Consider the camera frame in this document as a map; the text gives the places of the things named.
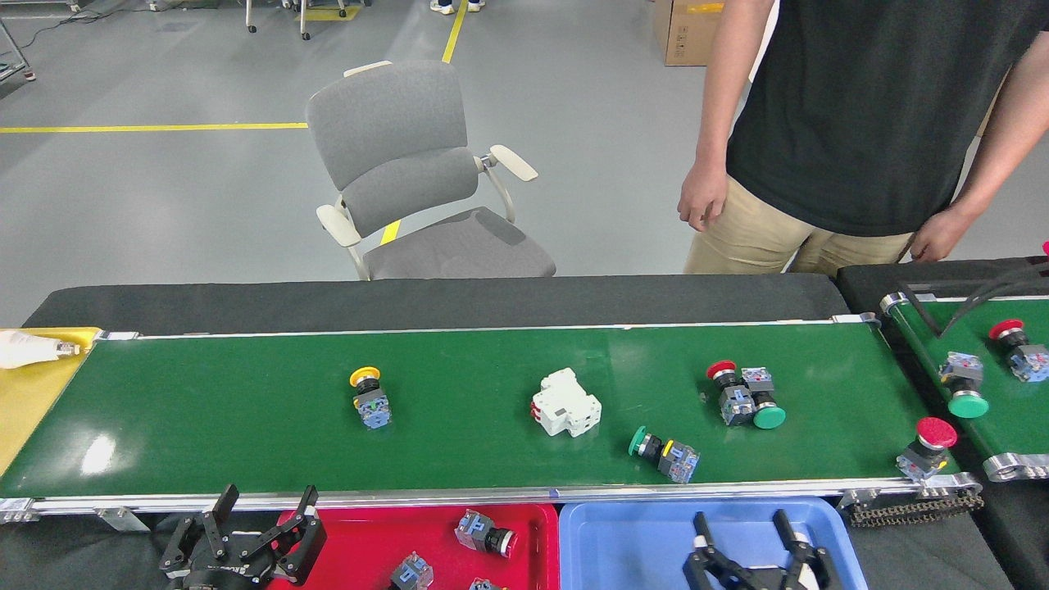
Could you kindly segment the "person's left hand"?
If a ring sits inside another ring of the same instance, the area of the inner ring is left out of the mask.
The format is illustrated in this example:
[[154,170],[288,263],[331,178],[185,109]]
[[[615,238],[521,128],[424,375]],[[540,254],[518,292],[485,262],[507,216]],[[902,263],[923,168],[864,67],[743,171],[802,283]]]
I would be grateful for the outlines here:
[[979,216],[980,212],[954,205],[934,214],[915,232],[908,251],[911,260],[935,262],[947,258]]

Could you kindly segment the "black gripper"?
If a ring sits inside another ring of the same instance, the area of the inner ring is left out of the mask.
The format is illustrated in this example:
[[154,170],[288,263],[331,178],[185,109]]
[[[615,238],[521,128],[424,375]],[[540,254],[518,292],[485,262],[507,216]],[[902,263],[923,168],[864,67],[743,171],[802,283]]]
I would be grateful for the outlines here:
[[317,515],[316,487],[307,486],[282,524],[248,543],[247,561],[229,556],[222,531],[238,497],[236,485],[229,484],[211,509],[179,521],[160,556],[169,589],[262,589],[270,580],[307,581],[327,538]]

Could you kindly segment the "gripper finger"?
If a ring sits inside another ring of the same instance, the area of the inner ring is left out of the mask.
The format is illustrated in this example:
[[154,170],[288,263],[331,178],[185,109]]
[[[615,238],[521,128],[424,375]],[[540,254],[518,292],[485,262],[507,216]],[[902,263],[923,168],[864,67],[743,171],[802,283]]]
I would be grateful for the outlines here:
[[720,552],[703,511],[695,513],[693,526],[697,533],[693,552],[683,566],[690,589],[713,589],[711,576],[723,589],[765,589],[756,571]]
[[834,561],[825,547],[814,547],[798,538],[783,509],[773,513],[773,525],[783,548],[791,556],[789,567],[783,571],[779,589],[808,589],[802,578],[815,583],[813,589],[842,589]]

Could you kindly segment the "person's right hand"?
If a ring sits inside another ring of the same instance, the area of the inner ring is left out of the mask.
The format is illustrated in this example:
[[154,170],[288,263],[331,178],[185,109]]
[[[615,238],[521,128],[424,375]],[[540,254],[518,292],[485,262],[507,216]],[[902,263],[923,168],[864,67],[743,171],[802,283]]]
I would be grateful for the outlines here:
[[697,159],[679,190],[679,220],[697,232],[707,231],[722,213],[727,193],[728,175],[724,161]]

